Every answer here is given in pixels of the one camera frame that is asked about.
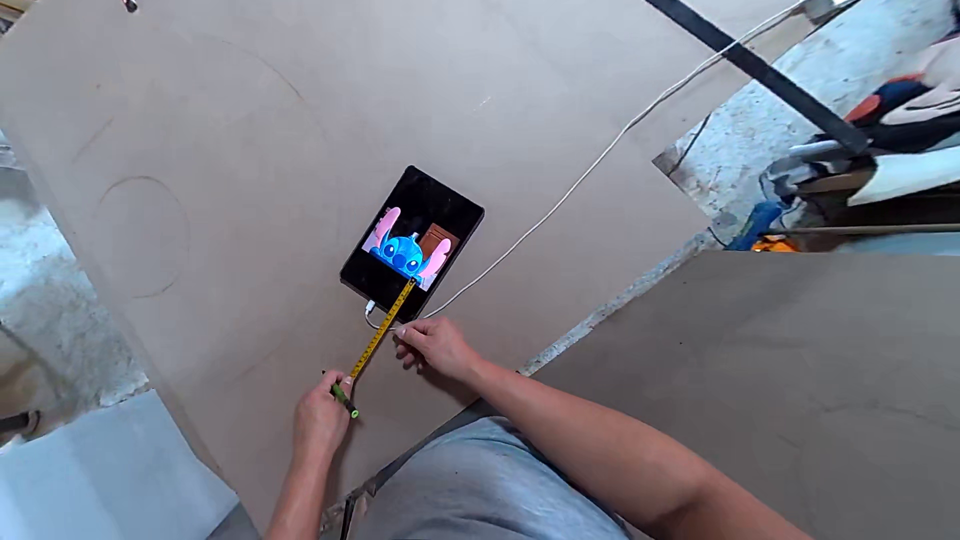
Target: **mdf board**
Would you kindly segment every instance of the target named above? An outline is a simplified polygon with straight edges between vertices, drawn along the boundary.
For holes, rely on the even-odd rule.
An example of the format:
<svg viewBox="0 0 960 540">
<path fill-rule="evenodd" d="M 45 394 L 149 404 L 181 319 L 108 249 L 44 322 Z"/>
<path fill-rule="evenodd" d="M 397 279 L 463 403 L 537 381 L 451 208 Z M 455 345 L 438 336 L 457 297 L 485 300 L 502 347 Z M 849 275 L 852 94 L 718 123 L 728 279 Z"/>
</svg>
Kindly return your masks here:
<svg viewBox="0 0 960 540">
<path fill-rule="evenodd" d="M 737 34 L 788 3 L 698 2 Z M 800 16 L 763 37 L 778 53 Z M 291 413 L 371 336 L 338 271 L 414 164 L 486 208 L 442 302 L 710 52 L 643 2 L 45 0 L 0 47 L 0 128 L 195 452 L 267 523 Z M 651 117 L 447 315 L 518 367 L 706 217 L 650 160 L 745 81 Z M 468 403 L 381 351 L 346 493 Z"/>
<path fill-rule="evenodd" d="M 814 538 L 960 529 L 960 258 L 708 252 L 539 370 Z"/>
</svg>

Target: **tablet screen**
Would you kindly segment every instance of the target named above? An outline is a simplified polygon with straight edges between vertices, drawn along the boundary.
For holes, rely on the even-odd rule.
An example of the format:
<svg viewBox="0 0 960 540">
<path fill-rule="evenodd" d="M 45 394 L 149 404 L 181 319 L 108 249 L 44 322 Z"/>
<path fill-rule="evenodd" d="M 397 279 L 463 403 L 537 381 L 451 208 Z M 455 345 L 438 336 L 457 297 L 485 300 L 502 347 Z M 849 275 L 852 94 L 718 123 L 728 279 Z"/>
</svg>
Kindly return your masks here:
<svg viewBox="0 0 960 540">
<path fill-rule="evenodd" d="M 483 219 L 484 210 L 413 165 L 407 167 L 340 272 L 384 311 L 411 278 L 397 319 L 415 319 Z"/>
</svg>

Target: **yellow tape measure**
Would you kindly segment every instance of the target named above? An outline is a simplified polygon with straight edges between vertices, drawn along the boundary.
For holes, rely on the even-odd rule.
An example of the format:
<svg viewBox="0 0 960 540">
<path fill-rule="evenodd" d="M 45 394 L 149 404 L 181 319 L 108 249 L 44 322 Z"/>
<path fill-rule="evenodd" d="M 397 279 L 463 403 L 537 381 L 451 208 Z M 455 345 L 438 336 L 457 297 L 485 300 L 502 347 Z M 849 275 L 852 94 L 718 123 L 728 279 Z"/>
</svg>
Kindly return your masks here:
<svg viewBox="0 0 960 540">
<path fill-rule="evenodd" d="M 380 323 L 380 328 L 376 329 L 376 334 L 373 335 L 373 339 L 370 340 L 370 345 L 367 346 L 367 350 L 360 355 L 360 361 L 353 366 L 353 371 L 350 372 L 350 376 L 356 381 L 360 372 L 363 371 L 363 367 L 367 365 L 367 360 L 373 356 L 373 352 L 376 351 L 376 348 L 380 346 L 380 341 L 383 340 L 383 336 L 387 335 L 387 330 L 390 329 L 390 325 L 394 323 L 396 319 L 396 313 L 400 311 L 400 306 L 403 306 L 403 301 L 410 296 L 410 291 L 414 290 L 414 287 L 417 286 L 417 280 L 410 278 L 410 281 L 403 287 L 403 290 L 400 291 L 400 296 L 396 297 L 396 302 L 394 306 L 390 308 L 390 311 L 387 311 L 387 316 L 383 319 L 383 322 Z"/>
</svg>

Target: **orange object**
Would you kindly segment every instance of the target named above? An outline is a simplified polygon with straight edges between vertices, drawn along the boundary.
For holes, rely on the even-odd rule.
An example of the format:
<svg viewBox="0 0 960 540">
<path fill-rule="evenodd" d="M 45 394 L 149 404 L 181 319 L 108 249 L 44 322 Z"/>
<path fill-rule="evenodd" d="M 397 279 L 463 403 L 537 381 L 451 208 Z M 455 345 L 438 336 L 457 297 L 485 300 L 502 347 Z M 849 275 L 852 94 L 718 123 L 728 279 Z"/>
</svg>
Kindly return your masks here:
<svg viewBox="0 0 960 540">
<path fill-rule="evenodd" d="M 871 112 L 876 110 L 876 108 L 879 106 L 880 106 L 880 96 L 876 94 L 871 94 L 867 96 L 866 99 L 861 101 L 860 105 L 857 105 L 856 107 L 854 107 L 853 110 L 851 110 L 847 114 L 844 120 L 847 120 L 848 122 L 855 122 L 856 120 L 863 118 L 867 114 L 870 114 Z"/>
<path fill-rule="evenodd" d="M 799 253 L 800 248 L 794 245 L 789 238 L 782 234 L 767 234 L 761 236 L 760 240 L 757 240 L 754 243 L 754 247 L 750 248 L 751 251 L 763 252 L 777 252 L 777 253 Z"/>
</svg>

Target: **black metal bar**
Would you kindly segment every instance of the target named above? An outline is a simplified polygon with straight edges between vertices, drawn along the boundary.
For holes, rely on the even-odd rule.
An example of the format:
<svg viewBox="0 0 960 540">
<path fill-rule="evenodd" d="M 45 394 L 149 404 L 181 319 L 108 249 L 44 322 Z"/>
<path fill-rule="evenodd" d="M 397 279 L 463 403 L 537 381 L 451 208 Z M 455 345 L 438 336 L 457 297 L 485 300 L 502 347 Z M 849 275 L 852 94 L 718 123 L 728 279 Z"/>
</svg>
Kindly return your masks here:
<svg viewBox="0 0 960 540">
<path fill-rule="evenodd" d="M 727 33 L 704 19 L 681 0 L 647 0 L 647 2 L 716 52 L 724 50 L 734 42 Z M 787 79 L 750 49 L 737 43 L 723 56 L 744 73 L 756 79 L 758 83 L 766 86 L 824 133 L 835 138 L 847 150 L 862 154 L 869 146 L 870 140 L 864 134 Z"/>
<path fill-rule="evenodd" d="M 20 431 L 30 426 L 30 413 L 21 412 L 15 416 L 0 418 L 0 433 Z"/>
</svg>

